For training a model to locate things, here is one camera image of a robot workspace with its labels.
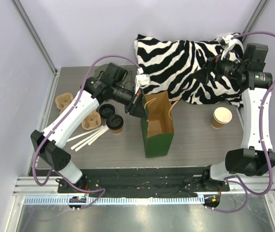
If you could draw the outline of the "green paper gift bag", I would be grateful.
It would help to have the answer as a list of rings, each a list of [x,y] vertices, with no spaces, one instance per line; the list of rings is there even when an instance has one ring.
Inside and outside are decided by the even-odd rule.
[[[148,119],[141,119],[141,128],[146,158],[166,156],[174,137],[172,108],[168,92],[147,94],[144,99],[144,109]]]

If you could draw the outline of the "black plastic cup lid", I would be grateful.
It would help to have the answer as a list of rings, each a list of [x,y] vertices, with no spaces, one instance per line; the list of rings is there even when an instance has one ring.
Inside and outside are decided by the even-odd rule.
[[[116,112],[115,107],[111,104],[102,104],[99,107],[99,114],[102,118],[107,119],[109,116],[114,115]]]

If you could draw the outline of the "brown pulp cup carrier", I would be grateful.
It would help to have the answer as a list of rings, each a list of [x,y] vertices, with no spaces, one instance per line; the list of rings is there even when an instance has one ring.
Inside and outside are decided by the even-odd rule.
[[[89,131],[98,128],[101,125],[101,116],[94,110],[81,123],[84,130]]]
[[[55,98],[56,107],[60,110],[59,114],[62,114],[63,111],[71,104],[74,100],[74,97],[71,93],[63,93],[58,95]]]

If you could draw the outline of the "brown paper cups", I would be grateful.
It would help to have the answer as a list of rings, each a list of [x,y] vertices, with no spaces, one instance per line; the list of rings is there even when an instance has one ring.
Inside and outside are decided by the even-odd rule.
[[[211,120],[211,126],[215,129],[220,129],[232,120],[232,112],[225,107],[218,107]]]

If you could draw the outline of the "brown paper coffee cup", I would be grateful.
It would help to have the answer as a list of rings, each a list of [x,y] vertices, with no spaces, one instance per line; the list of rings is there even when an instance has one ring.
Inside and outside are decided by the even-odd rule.
[[[110,129],[110,130],[113,134],[120,134],[123,131],[123,128],[121,127],[119,129],[116,129],[116,130],[112,130],[112,129]]]

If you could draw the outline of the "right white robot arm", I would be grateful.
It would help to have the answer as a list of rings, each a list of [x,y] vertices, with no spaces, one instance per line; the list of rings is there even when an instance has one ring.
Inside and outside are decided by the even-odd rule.
[[[221,55],[209,58],[203,70],[209,76],[215,74],[234,79],[240,86],[243,100],[243,139],[241,147],[226,154],[225,160],[208,166],[202,174],[201,186],[207,191],[226,184],[229,177],[237,174],[262,176],[275,166],[275,152],[269,136],[269,101],[273,76],[264,72],[268,46],[249,43],[243,59],[231,61],[226,55],[234,44],[224,46]]]

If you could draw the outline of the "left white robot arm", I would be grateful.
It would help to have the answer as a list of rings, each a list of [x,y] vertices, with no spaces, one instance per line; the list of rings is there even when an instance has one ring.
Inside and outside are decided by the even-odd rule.
[[[127,70],[109,63],[97,77],[88,77],[76,97],[58,118],[43,131],[34,130],[30,136],[35,156],[43,159],[53,170],[69,181],[69,188],[79,193],[85,189],[82,172],[63,148],[82,121],[103,102],[114,100],[125,107],[125,113],[147,119],[142,88],[127,89],[121,83]]]

